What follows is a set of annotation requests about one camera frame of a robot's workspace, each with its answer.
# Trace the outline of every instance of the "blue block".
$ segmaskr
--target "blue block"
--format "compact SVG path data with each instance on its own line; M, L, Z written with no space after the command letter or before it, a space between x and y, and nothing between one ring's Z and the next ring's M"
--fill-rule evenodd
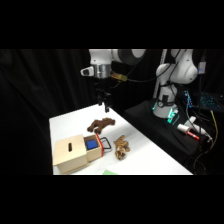
M92 140L92 141L86 142L86 146L87 146L88 150L98 148L96 140Z

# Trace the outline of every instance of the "black stand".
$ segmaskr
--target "black stand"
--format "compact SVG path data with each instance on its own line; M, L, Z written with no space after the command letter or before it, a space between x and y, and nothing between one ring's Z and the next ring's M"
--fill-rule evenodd
M199 142L177 130L179 124L185 124L187 121L186 115L179 110L179 116L176 115L170 124L167 119L158 118L153 114L154 104L155 100L144 101L140 105L126 110L124 118L187 168L189 161L192 160L191 157L197 154Z

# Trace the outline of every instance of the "white table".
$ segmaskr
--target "white table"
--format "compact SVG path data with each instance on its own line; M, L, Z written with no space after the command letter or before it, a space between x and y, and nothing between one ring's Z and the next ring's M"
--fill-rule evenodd
M105 153L104 157L91 162L89 167L73 175L102 175L105 170L120 175L192 175L112 109L109 113L104 111L104 106L95 105L50 119L52 154L58 140L79 134L84 137L91 135L87 128L95 119L109 117L116 120L115 126L107 126L99 135L100 138L106 137L109 140L113 151ZM126 136L131 148L123 161L115 157L113 143L121 135ZM58 168L54 167L54 175L59 174Z

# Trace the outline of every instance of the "black background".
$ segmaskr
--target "black background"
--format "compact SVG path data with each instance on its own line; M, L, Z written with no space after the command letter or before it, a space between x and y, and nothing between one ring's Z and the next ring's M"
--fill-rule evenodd
M195 64L202 50L195 51ZM155 77L161 53L162 49L148 49L129 78ZM209 49L207 61L203 90L224 94L223 49ZM94 80L80 75L89 65L88 49L0 50L1 174L53 173L49 118L96 104ZM112 68L127 74L132 66L114 63ZM197 81L192 85L197 88ZM155 81L122 83L113 90L113 109L123 115L126 109L151 99L154 87ZM212 159L210 166L217 164L216 157ZM219 169L216 165L212 170L218 173Z

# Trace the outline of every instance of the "brown toy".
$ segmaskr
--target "brown toy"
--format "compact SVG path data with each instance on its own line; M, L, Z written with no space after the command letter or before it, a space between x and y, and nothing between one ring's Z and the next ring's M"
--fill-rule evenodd
M110 118L104 118L102 121L95 120L92 125L87 129L89 132L93 132L94 128L98 127L95 130L95 133L101 134L102 129L105 128L108 125L115 125L115 120L112 120Z
M125 136L122 135L119 139L117 139L117 141L114 142L115 146L116 146L116 152L115 155L116 157L121 160L125 157L126 152L130 152L130 148L128 147L128 142L123 141L125 139Z

